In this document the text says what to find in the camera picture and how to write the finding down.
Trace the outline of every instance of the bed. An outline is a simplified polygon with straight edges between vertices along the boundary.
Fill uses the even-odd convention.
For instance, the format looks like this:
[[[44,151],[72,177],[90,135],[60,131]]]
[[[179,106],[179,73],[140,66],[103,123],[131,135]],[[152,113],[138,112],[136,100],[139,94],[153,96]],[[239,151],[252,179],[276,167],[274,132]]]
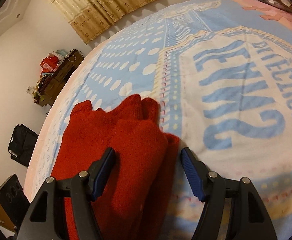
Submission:
[[[292,14],[257,0],[169,6],[93,49],[43,125],[24,191],[51,174],[74,105],[116,107],[128,95],[161,106],[159,127],[211,170],[249,177],[279,240],[292,235]],[[159,239],[191,239],[203,204],[179,162]],[[227,229],[225,205],[220,238]]]

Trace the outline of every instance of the folded red clothing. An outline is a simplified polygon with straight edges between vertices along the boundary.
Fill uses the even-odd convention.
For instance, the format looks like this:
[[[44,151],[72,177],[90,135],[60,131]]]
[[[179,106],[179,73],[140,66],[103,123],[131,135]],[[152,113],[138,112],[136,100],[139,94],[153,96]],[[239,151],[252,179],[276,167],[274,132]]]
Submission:
[[[129,96],[108,113],[92,109],[84,101],[71,112],[52,176],[73,177],[112,147],[116,164],[102,196],[92,203],[103,238],[155,240],[168,205],[179,139],[159,130],[159,106],[151,98]],[[77,240],[68,198],[65,212],[70,240]]]

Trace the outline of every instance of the wooden cabinet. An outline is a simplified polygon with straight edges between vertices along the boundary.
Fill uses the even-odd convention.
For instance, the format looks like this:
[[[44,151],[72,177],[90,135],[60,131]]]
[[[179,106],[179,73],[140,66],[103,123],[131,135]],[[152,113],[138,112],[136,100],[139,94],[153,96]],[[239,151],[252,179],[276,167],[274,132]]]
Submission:
[[[57,96],[62,91],[71,74],[78,68],[80,63],[84,60],[81,53],[75,49],[67,56],[60,64],[56,72],[51,77],[51,80],[41,88],[41,97],[38,104],[40,106],[53,106]]]

